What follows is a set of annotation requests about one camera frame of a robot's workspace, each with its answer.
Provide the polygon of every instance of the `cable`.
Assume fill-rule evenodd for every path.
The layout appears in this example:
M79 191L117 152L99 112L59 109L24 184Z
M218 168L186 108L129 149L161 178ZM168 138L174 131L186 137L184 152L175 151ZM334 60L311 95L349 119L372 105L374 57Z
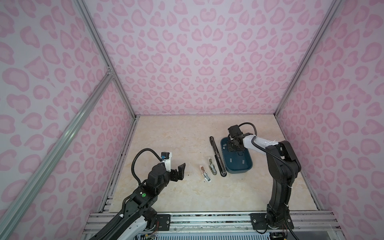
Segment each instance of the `cable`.
M159 222L156 221L155 224L156 224L156 229L155 229L151 234L153 234L154 232L156 232L156 231L159 229Z
M140 181L140 178L136 175L136 173L135 173L135 163L136 163L136 160L137 160L137 158L143 153L143 152L145 152L145 151L150 151L151 153L153 153L156 157L157 157L157 159L161 162L161 161L163 161L160 157L159 157L159 155L155 152L155 151L153 151L152 149L150 149L150 148L144 148L143 150L141 150L140 152L138 152L137 154L136 154L136 156L135 156L135 158L133 159L133 161L132 161L132 166L131 166L131 172L132 172L132 175L133 175L133 177L137 180L137 182L139 183L139 185L141 184L141 181Z
M265 228L265 230L264 230L263 232L259 232L258 230L256 230L256 232L258 232L258 233L260 233L260 234L265 234L266 231L268 230L268 224L265 223L265 225L266 225L266 228Z
M122 201L122 207L121 207L121 210L119 211L118 215L123 215L124 216L124 212L125 212L125 203L127 202L127 200L129 199L129 197L126 197L124 198L124 200ZM106 233L104 233L101 237L98 238L98 240L100 239L103 239L106 235L108 235L118 224L119 222L121 221L122 217L118 217L116 219L116 221L114 222L114 224L108 229L108 231Z
M252 127L253 127L253 131L255 132L255 135L257 136L257 130L256 130L256 127L252 124L252 123L250 123L250 122L244 122L244 123L242 123L242 124L240 124L239 125L239 127L241 127L241 126L243 126L243 125L251 125Z
M289 224L288 224L287 212L288 212L288 207L286 207L286 210L284 211L285 224L286 224L288 230L291 232L292 236L293 236L296 240L300 240L300 239L296 236L296 234L292 231L291 227L290 227Z

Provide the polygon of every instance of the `aluminum frame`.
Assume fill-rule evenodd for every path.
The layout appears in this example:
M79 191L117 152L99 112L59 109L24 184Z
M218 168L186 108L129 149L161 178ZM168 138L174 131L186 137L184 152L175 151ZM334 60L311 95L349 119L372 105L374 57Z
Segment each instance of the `aluminum frame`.
M89 13L89 10L88 10L86 3L84 2L84 0L73 0L73 2L75 3L81 17L83 18L85 26L87 27L89 33L91 34L92 40L95 42L95 45L100 52L100 56L102 57L105 66L108 68L108 71L112 75L116 75L115 76L116 78L114 79L114 83L115 83L115 85L119 91L121 98L123 99L125 106L129 110L131 117L133 119L135 119L136 115L133 111L131 103L129 102L128 95L125 92L125 90L121 84L121 81L116 74L116 70L113 67L112 61L108 56L108 53L107 53L106 48L103 44L102 38L100 37L100 34L98 33L98 31L96 29L96 26L93 22L91 14Z
M162 212L159 214L170 214L171 217L170 230L161 233L254 233L249 216L251 213L266 212ZM115 214L90 214L83 235L96 234ZM290 211L290 215L295 232L325 231L332 239L344 240L339 223L331 211Z
M43 187L44 183L55 169L57 163L83 126L94 106L107 89L114 75L107 73L89 98L85 101L74 119L70 122L63 135L59 138L52 150L44 158L36 172L30 177L23 190L12 202L0 222L0 239L8 239L14 229L28 210L31 203Z
M278 117L281 111L283 110L284 105L288 101L288 98L291 95L296 83L299 81L302 72L304 71L305 67L308 65L309 61L311 60L311 57L314 55L322 38L324 37L325 33L327 32L334 18L336 17L336 14L338 13L339 10L341 10L341 6L343 2L344 0L333 0L333 2L331 3L331 6L329 7L327 13L325 14L324 19L321 22L316 34L314 35L311 44L309 45L307 51L305 52L303 60L300 62L298 68L296 69L296 72L293 75L291 82L289 83L286 91L283 94L283 97L281 98L279 105L276 108L276 111L275 111L276 117Z
M127 133L127 136L126 136L124 143L122 145L119 158L115 162L111 177L109 178L109 182L107 185L108 187L104 191L103 198L101 199L100 205L97 209L98 212L102 212L104 210L104 206L106 204L108 197L112 196L114 193L116 184L117 184L118 179L120 177L120 172L124 166L124 162L125 162L125 158L126 158L127 153L128 153L129 146L131 145L131 141L133 138L133 133L136 129L137 121L138 121L138 117L136 119L133 119L131 124L130 124L129 132Z

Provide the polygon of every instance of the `enclosure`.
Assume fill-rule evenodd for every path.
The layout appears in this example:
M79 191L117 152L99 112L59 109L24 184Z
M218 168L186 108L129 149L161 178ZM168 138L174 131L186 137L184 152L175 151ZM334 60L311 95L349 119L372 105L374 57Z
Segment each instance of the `enclosure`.
M271 199L266 155L250 150L245 173L209 169L209 137L223 158L243 122L296 153L298 236L382 238L383 1L0 4L1 239L91 238L137 188L147 147L186 163L153 205L171 215L164 237L269 239L249 217ZM137 176L157 163L143 153ZM190 227L214 221L221 231Z

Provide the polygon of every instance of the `pink leopard print wall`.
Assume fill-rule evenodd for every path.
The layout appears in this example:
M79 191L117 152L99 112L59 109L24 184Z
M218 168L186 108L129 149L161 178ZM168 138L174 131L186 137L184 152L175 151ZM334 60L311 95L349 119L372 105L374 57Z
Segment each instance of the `pink leopard print wall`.
M100 204L130 123L110 83L10 239L79 239Z
M136 114L273 113L331 0L88 0Z
M384 235L383 13L346 1L278 118L348 240Z
M0 3L0 217L106 73L71 0Z

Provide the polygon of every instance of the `black cable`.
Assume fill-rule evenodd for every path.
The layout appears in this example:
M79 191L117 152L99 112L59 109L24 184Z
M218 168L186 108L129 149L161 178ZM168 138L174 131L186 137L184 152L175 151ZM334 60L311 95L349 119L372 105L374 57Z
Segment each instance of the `black cable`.
M268 230L268 224L267 223L265 223L265 224L266 224L266 229L263 232L259 232L258 230L256 230L256 232L258 232L260 234L265 234L266 231Z
M269 154L271 155L272 157L276 158L277 160L279 160L280 162L282 162L282 164L284 164L285 166L287 166L287 168L291 171L292 173L292 177L291 177L291 181L290 181L290 185L288 184L288 187L292 188L292 185L293 185L293 182L295 181L295 171L293 170L293 168L283 159L281 159L281 157L278 157L276 154L273 154L272 152L266 150L265 148L257 145L254 141L256 139L257 136L254 136L252 138L252 145L254 145L255 147L257 147L258 149L260 149L261 151L265 152L266 154Z
M157 157L157 159L158 159L160 162L163 161L163 160L159 157L159 155L158 155L155 151L153 151L152 149L150 149L150 148L144 148L143 150L141 150L140 152L138 152L138 153L136 154L135 158L134 158L133 161L132 161L131 172L132 172L133 177L134 177L134 178L137 180L137 182L139 183L139 185L141 184L141 181L140 181L140 179L138 178L138 176L137 176L136 173L135 173L135 163L136 163L137 158L140 156L140 154L142 154L142 153L145 152L145 151L150 151L151 153L153 153L153 154Z
M118 215L121 215L123 214L124 215L124 212L125 212L125 203L127 202L127 200L129 199L129 196L124 198L124 200L122 201L122 206L121 206L121 210L119 211ZM98 238L98 240L101 240L103 239L106 235L108 235L118 224L119 222L121 221L121 217L118 217L115 221L115 223L108 229L108 231L106 233L104 233L101 237Z
M292 231L291 227L290 227L289 224L288 224L287 212L288 212L288 207L286 207L286 210L285 210L285 212L284 212L285 224L286 224L288 230L291 232L292 236L293 236L296 240L300 240L300 239L296 236L296 234Z
M250 123L250 122L244 122L244 123L240 124L239 127L241 127L241 126L243 126L243 125L246 125L246 124L251 125L251 126L253 127L253 131L255 132L255 135L257 136L257 130L256 130L256 127L255 127L252 123Z

